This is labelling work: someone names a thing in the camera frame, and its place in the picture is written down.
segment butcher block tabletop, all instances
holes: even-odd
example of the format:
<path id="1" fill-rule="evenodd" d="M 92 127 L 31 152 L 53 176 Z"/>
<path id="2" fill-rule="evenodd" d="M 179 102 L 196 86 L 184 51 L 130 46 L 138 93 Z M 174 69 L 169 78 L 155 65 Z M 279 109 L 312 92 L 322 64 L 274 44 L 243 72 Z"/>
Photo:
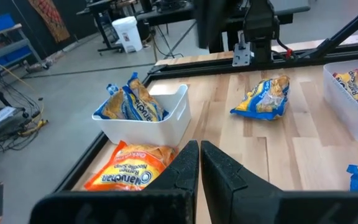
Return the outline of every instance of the butcher block tabletop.
<path id="1" fill-rule="evenodd" d="M 358 42 L 358 36 L 347 40 Z M 298 44 L 315 47 L 318 42 Z M 231 52 L 159 61 L 188 63 L 232 57 Z M 284 116 L 261 121 L 230 114 L 261 79 L 290 77 Z M 358 143 L 324 100 L 323 66 L 216 74 L 153 81 L 152 95 L 175 93 L 188 85 L 191 121 L 178 146 L 189 140 L 208 140 L 259 177 L 282 190 L 349 190 L 349 164 L 358 165 Z M 115 145 L 108 142 L 73 190 L 109 160 Z M 201 177 L 198 184 L 197 223 L 210 223 Z"/>

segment clear plastic bin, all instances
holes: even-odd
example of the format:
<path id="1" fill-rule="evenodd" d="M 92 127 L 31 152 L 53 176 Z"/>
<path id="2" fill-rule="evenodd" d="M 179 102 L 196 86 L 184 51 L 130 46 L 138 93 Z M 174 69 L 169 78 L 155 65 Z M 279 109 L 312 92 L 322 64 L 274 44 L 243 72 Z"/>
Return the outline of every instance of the clear plastic bin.
<path id="1" fill-rule="evenodd" d="M 186 85 L 180 85 L 175 94 L 153 95 L 169 112 L 163 121 L 101 119 L 95 115 L 92 119 L 115 144 L 123 140 L 132 144 L 177 147 L 191 119 L 187 89 Z"/>
<path id="2" fill-rule="evenodd" d="M 329 63 L 324 66 L 324 97 L 358 141 L 358 103 L 333 77 L 358 68 L 358 60 Z"/>

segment white trash can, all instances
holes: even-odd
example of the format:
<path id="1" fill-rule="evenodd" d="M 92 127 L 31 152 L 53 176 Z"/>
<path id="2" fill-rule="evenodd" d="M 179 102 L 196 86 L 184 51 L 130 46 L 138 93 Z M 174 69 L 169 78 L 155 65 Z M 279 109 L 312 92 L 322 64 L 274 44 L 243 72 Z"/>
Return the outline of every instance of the white trash can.
<path id="1" fill-rule="evenodd" d="M 142 50 L 143 45 L 139 31 L 136 27 L 137 21 L 134 16 L 118 19 L 111 24 L 115 28 L 125 52 L 128 53 Z"/>

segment maruchan logo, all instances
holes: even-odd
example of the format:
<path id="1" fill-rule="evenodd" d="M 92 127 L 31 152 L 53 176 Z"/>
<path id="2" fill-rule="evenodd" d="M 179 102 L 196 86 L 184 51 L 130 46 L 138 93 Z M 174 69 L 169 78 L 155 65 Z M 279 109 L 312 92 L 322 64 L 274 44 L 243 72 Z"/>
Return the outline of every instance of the maruchan logo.
<path id="1" fill-rule="evenodd" d="M 140 176 L 128 175 L 128 174 L 117 174 L 102 175 L 102 183 L 124 183 L 133 185 L 148 184 L 152 180 L 153 174 L 150 171 L 143 172 Z"/>

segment yellow cable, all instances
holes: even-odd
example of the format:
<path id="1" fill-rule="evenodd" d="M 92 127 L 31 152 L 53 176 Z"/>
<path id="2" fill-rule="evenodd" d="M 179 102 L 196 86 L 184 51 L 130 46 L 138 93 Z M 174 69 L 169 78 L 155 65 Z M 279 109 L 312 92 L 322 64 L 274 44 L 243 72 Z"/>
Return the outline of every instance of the yellow cable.
<path id="1" fill-rule="evenodd" d="M 20 82 L 22 82 L 23 84 L 25 84 L 26 86 L 28 86 L 32 91 L 34 91 L 34 93 L 35 93 L 36 95 L 39 95 L 39 96 L 40 96 L 40 94 L 37 92 L 37 90 L 35 90 L 30 84 L 26 83 L 26 82 L 23 81 L 21 78 L 19 78 L 17 75 L 13 74 L 9 69 L 7 69 L 6 67 L 4 67 L 3 65 L 0 64 L 0 67 L 1 67 L 3 70 L 5 70 L 7 73 L 9 73 L 10 75 L 12 75 L 13 77 L 15 77 L 17 80 L 19 80 Z M 40 111 L 40 113 L 39 113 L 36 117 L 34 117 L 34 118 L 31 120 L 31 122 L 34 122 L 38 117 L 40 117 L 40 119 L 42 118 L 42 113 L 44 112 L 44 103 L 43 103 L 43 101 L 41 101 L 41 103 L 42 103 L 42 106 L 41 106 L 41 111 Z"/>

